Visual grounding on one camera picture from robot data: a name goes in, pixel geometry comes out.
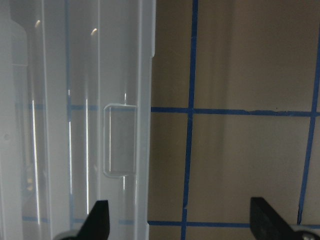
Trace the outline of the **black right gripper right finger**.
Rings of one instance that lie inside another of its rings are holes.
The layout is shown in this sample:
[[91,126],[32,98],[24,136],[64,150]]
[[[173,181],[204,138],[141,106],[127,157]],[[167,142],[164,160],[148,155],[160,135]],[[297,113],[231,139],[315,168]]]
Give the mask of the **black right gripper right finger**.
[[302,240],[263,197],[250,199],[250,230],[256,240]]

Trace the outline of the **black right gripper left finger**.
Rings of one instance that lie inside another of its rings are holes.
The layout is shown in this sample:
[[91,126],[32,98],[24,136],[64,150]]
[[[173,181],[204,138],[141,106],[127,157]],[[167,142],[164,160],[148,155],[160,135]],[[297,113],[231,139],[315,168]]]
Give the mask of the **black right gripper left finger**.
[[79,230],[77,240],[107,240],[110,235],[108,200],[97,200]]

